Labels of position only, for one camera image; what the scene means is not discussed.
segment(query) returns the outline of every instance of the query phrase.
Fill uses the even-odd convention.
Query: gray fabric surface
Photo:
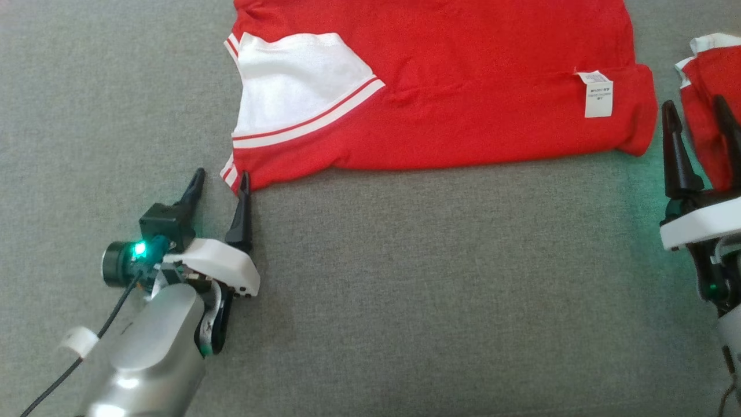
[[[689,40],[741,2],[629,0],[660,99]],[[235,200],[217,174],[240,85],[228,0],[0,0],[0,415],[71,362],[120,290],[112,240],[210,174],[199,233]],[[657,142],[620,153],[413,173],[326,171],[254,197],[260,296],[239,300],[196,416],[709,416],[728,383],[686,253],[662,250]],[[35,416],[71,416],[90,361]]]

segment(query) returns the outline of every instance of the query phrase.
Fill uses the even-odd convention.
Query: care label
[[[599,71],[576,73],[587,85],[587,107],[584,117],[612,116],[612,81]]]

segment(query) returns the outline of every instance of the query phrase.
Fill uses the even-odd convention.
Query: white stripe
[[[259,148],[261,146],[275,145],[276,143],[286,142],[297,137],[304,136],[313,131],[318,131],[335,122],[340,117],[353,110],[355,107],[363,103],[365,100],[373,96],[378,90],[380,90],[385,84],[380,79],[373,81],[359,91],[348,101],[342,103],[338,108],[331,111],[329,114],[325,114],[322,118],[314,120],[298,128],[291,129],[279,134],[273,134],[270,136],[256,137],[253,139],[235,139],[233,141],[234,148]]]
[[[684,87],[689,87],[692,85],[692,82],[689,78],[687,78],[687,74],[685,74],[684,67],[687,65],[688,62],[693,60],[694,57],[691,56],[687,59],[683,59],[682,61],[679,61],[678,63],[674,64],[674,69],[677,70],[677,73],[679,73],[679,77],[682,79],[682,84],[679,86],[679,89],[683,89]]]
[[[229,168],[231,168],[233,166],[234,166],[234,152],[232,152],[229,155],[229,159],[227,160],[227,163],[224,164],[224,168],[219,173],[219,175],[221,175],[222,178],[224,178],[224,175],[226,175],[227,171],[229,171]]]
[[[701,36],[690,41],[690,49],[692,49],[695,55],[717,47],[732,46],[741,46],[741,38],[725,33],[713,33],[712,35]]]
[[[234,167],[234,169],[231,170],[231,172],[229,173],[229,175],[227,175],[227,177],[224,178],[224,181],[226,181],[226,183],[230,187],[232,185],[234,185],[234,181],[236,181],[236,167]]]

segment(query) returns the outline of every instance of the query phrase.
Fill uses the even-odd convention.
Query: black cable
[[[110,325],[113,323],[113,319],[116,318],[116,316],[119,313],[119,310],[121,310],[121,307],[124,305],[124,301],[126,301],[126,297],[129,296],[131,291],[136,286],[136,283],[139,282],[140,276],[141,274],[137,275],[134,279],[131,280],[131,283],[129,284],[129,286],[126,287],[126,290],[124,290],[124,293],[119,298],[119,302],[116,303],[116,306],[113,307],[113,311],[110,312],[110,315],[108,316],[108,320],[105,321],[105,324],[103,324],[103,327],[101,327],[100,331],[98,332],[98,339],[102,338],[103,335],[106,333],[106,331],[108,331],[108,327],[110,327]],[[64,382],[64,380],[67,379],[67,377],[70,376],[70,374],[72,374],[72,372],[74,372],[74,370],[76,370],[77,367],[80,366],[81,363],[82,363],[82,358],[77,358],[77,360],[69,368],[67,368],[67,370],[64,371],[64,373],[59,378],[57,378],[56,381],[54,381],[54,383],[51,384],[46,389],[46,391],[44,391],[41,395],[39,395],[39,397],[33,400],[31,405],[28,406],[28,408],[21,414],[21,417],[28,417],[28,415],[31,414],[33,409],[35,409],[43,400],[45,400],[46,397],[49,396],[49,394],[51,394],[54,390],[56,390],[56,388],[59,387],[59,385],[61,385],[62,382]]]
[[[725,410],[725,403],[728,401],[728,397],[736,389],[736,378],[731,383],[731,386],[723,393],[723,397],[720,399],[720,406],[718,406],[718,417],[723,417],[723,411]]]

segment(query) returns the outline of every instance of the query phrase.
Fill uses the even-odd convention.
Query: t-shirt
[[[657,116],[622,0],[235,0],[243,91],[227,183],[329,166],[408,170],[619,149]],[[613,82],[585,118],[576,72]]]

